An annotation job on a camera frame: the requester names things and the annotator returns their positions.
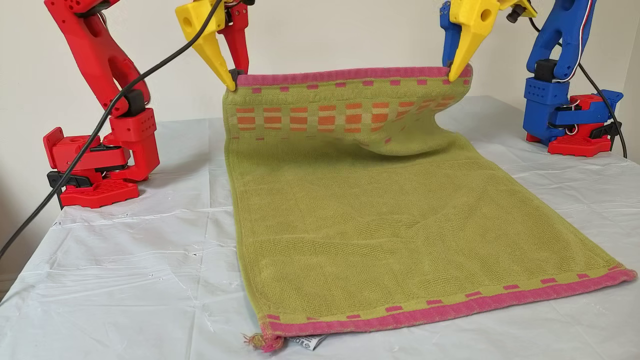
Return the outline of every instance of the black cable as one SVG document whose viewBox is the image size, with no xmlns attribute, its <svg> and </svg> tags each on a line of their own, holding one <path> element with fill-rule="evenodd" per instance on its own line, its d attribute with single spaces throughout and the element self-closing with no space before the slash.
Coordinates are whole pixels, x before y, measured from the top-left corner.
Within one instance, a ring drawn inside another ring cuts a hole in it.
<svg viewBox="0 0 640 360">
<path fill-rule="evenodd" d="M 531 23 L 531 26 L 533 27 L 533 29 L 536 30 L 539 33 L 540 32 L 540 28 L 536 26 L 536 23 L 533 21 L 532 17 L 529 18 L 529 22 Z M 562 47 L 562 43 L 560 43 L 560 42 L 557 45 L 559 47 Z M 587 80 L 591 83 L 591 86 L 593 86 L 593 88 L 596 90 L 596 92 L 598 93 L 598 96 L 600 96 L 602 98 L 602 100 L 604 101 L 605 106 L 607 106 L 607 110 L 609 110 L 609 113 L 613 117 L 613 123 L 615 124 L 616 130 L 618 130 L 618 134 L 620 136 L 620 145 L 622 146 L 622 156 L 624 156 L 624 158 L 626 159 L 627 158 L 627 143 L 625 142 L 625 136 L 622 135 L 622 128 L 620 126 L 620 122 L 618 121 L 618 118 L 616 117 L 616 113 L 613 111 L 613 107 L 609 103 L 609 100 L 606 98 L 606 96 L 602 93 L 602 90 L 600 89 L 600 87 L 598 87 L 598 85 L 595 83 L 595 81 L 593 81 L 593 79 L 591 78 L 591 76 L 589 75 L 587 70 L 584 69 L 584 66 L 582 66 L 581 63 L 578 63 L 578 67 L 580 68 L 580 71 L 582 71 L 582 73 L 584 74 L 584 77 L 587 78 Z"/>
<path fill-rule="evenodd" d="M 6 251 L 13 244 L 13 242 L 18 238 L 18 236 L 20 236 L 20 234 L 22 234 L 22 232 L 27 228 L 27 226 L 29 226 L 29 224 L 32 223 L 32 221 L 42 212 L 42 210 L 51 201 L 51 199 L 53 199 L 53 197 L 56 196 L 56 192 L 59 191 L 60 189 L 62 189 L 64 184 L 67 182 L 67 180 L 71 176 L 71 171 L 73 171 L 75 169 L 76 165 L 80 162 L 80 159 L 84 156 L 84 154 L 89 149 L 89 146 L 91 146 L 91 143 L 93 143 L 93 141 L 96 139 L 96 137 L 98 137 L 98 134 L 100 133 L 100 130 L 102 130 L 102 128 L 104 127 L 104 124 L 107 122 L 107 119 L 109 118 L 109 115 L 111 114 L 111 111 L 115 107 L 116 103 L 120 99 L 122 99 L 122 97 L 125 94 L 129 93 L 129 91 L 131 91 L 133 89 L 133 87 L 136 86 L 140 81 L 143 81 L 145 78 L 149 77 L 149 75 L 151 75 L 151 74 L 155 73 L 156 71 L 160 70 L 166 64 L 168 64 L 171 61 L 175 60 L 178 56 L 182 55 L 185 51 L 190 49 L 191 46 L 193 46 L 193 44 L 195 44 L 195 42 L 198 41 L 198 39 L 204 33 L 205 29 L 207 28 L 207 26 L 211 22 L 211 19 L 213 19 L 213 15 L 215 14 L 215 12 L 218 9 L 218 7 L 220 6 L 220 3 L 222 3 L 222 0 L 216 0 L 216 2 L 213 4 L 213 7 L 211 8 L 211 11 L 209 12 L 207 18 L 204 20 L 204 23 L 202 24 L 202 26 L 200 27 L 200 29 L 198 30 L 196 35 L 194 35 L 194 37 L 188 43 L 186 43 L 184 46 L 182 46 L 176 52 L 174 52 L 173 54 L 171 54 L 167 58 L 165 58 L 163 61 L 160 61 L 157 65 L 153 66 L 151 69 L 148 69 L 143 74 L 138 76 L 136 79 L 131 81 L 127 86 L 122 88 L 122 90 L 118 93 L 118 95 L 116 95 L 116 97 L 113 98 L 113 100 L 111 101 L 111 104 L 109 104 L 109 106 L 107 106 L 106 110 L 104 110 L 104 114 L 102 114 L 102 117 L 100 118 L 100 121 L 98 121 L 98 124 L 95 126 L 95 129 L 91 133 L 91 136 L 89 136 L 89 139 L 86 141 L 86 143 L 84 144 L 82 149 L 80 149 L 80 152 L 78 152 L 78 155 L 76 155 L 76 158 L 74 158 L 74 160 L 71 162 L 71 164 L 69 165 L 67 171 L 60 178 L 58 183 L 53 186 L 53 189 L 51 189 L 51 192 L 49 192 L 49 194 L 44 198 L 44 200 L 40 203 L 40 205 L 38 205 L 38 207 L 31 213 L 31 215 L 29 215 L 29 217 L 27 217 L 27 220 L 25 220 L 22 223 L 22 225 L 20 225 L 20 227 L 15 231 L 15 233 L 13 235 L 11 235 L 11 238 L 9 238 L 9 240 L 5 243 L 3 248 L 0 250 L 0 259 L 2 259 L 2 257 L 6 253 Z"/>
</svg>

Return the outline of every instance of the pink towel border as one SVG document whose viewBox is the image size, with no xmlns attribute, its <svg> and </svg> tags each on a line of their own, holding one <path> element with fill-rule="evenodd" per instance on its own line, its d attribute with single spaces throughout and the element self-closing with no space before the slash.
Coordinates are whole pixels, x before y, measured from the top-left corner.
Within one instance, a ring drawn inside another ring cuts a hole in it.
<svg viewBox="0 0 640 360">
<path fill-rule="evenodd" d="M 405 311 L 373 319 L 354 319 L 332 322 L 312 321 L 308 323 L 269 322 L 270 333 L 277 336 L 300 336 L 308 334 L 332 334 L 336 332 L 369 332 L 433 323 L 502 307 L 526 304 L 542 300 L 587 293 L 637 277 L 633 270 L 615 270 L 600 277 L 583 279 L 569 284 L 551 284 L 538 289 L 510 291 L 491 296 L 469 299 L 457 304 L 439 305 L 426 309 Z"/>
<path fill-rule="evenodd" d="M 460 77 L 463 79 L 470 78 L 472 73 L 473 70 L 471 66 L 467 66 Z M 323 72 L 305 72 L 301 74 L 240 75 L 237 80 L 237 85 L 244 87 L 296 85 L 357 79 L 444 78 L 448 74 L 449 68 L 447 67 L 374 67 Z"/>
</svg>

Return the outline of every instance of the white plastic sheet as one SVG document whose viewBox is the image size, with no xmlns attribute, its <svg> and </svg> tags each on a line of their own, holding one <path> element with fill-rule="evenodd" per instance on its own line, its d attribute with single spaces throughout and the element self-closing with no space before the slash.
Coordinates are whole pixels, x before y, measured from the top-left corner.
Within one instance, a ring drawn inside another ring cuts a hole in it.
<svg viewBox="0 0 640 360">
<path fill-rule="evenodd" d="M 584 234 L 640 269 L 640 167 L 552 156 L 522 112 L 468 97 L 438 115 Z M 0 306 L 0 359 L 639 359 L 640 283 L 262 354 L 236 259 L 220 119 L 159 124 L 142 196 L 65 208 Z"/>
</svg>

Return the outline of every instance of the frayed thread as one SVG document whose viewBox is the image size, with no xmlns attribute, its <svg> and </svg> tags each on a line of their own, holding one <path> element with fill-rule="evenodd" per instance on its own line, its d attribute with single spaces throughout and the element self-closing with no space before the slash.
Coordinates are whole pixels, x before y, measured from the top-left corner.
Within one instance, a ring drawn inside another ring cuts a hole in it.
<svg viewBox="0 0 640 360">
<path fill-rule="evenodd" d="M 261 349 L 263 352 L 276 351 L 284 345 L 284 338 L 274 336 L 271 341 L 264 341 L 264 336 L 257 332 L 251 336 L 244 335 L 244 343 L 251 345 L 254 349 Z"/>
</svg>

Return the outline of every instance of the mounting hole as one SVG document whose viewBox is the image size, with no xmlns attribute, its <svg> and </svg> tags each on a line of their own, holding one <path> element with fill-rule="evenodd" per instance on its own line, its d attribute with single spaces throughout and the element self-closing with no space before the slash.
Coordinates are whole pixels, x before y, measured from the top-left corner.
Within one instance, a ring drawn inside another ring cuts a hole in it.
<svg viewBox="0 0 640 360">
<path fill-rule="evenodd" d="M 189 20 L 188 17 L 185 17 L 182 20 L 182 24 L 184 25 L 185 28 L 187 28 L 188 30 L 191 30 L 191 28 L 193 28 L 193 24 L 191 23 L 191 20 Z"/>
<path fill-rule="evenodd" d="M 483 22 L 487 22 L 489 19 L 491 19 L 491 14 L 491 10 L 486 9 L 482 12 L 482 14 L 480 14 L 480 20 L 482 20 Z"/>
</svg>

